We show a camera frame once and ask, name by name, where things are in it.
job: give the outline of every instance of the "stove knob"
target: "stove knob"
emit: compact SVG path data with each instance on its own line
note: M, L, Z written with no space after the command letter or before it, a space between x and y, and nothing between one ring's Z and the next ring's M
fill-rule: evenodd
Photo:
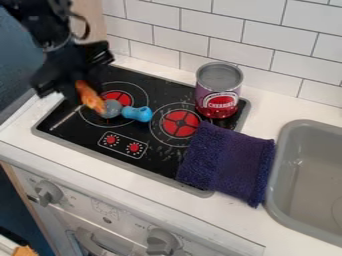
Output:
M57 204L63 197L62 190L47 180L39 182L34 190L38 194L39 204L43 207L46 207L49 203Z
M151 230L147 238L147 244L146 253L148 255L171 256L180 247L174 235L159 228Z

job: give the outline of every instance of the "purple towel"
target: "purple towel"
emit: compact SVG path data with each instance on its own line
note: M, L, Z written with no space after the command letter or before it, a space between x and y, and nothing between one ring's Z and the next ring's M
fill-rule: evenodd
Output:
M256 208L264 201L274 154L274 140L253 138L202 122L176 179L237 197Z

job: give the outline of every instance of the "gray sink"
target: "gray sink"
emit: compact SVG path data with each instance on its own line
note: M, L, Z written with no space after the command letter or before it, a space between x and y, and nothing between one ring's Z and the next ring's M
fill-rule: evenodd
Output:
M283 127L266 208L286 227L342 247L342 128L310 120Z

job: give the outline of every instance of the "red can label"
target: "red can label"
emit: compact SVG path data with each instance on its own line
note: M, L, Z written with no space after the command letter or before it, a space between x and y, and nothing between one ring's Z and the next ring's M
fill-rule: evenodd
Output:
M197 110L209 118L226 118L237 111L239 95L233 91L214 92L196 100Z
M234 108L238 103L239 96L234 92L218 92L209 94L203 99L203 107L212 110Z

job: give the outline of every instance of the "red heating element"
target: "red heating element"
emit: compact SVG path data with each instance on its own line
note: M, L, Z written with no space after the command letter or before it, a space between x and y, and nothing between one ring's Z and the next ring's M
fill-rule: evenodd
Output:
M121 91L111 91L111 92L105 93L104 95L102 95L102 98L104 100L117 100L124 107L132 106L132 102L133 102L133 99L129 94L125 92L121 92Z
M195 133L200 124L200 119L191 111L174 110L163 116L161 124L166 134L185 138Z

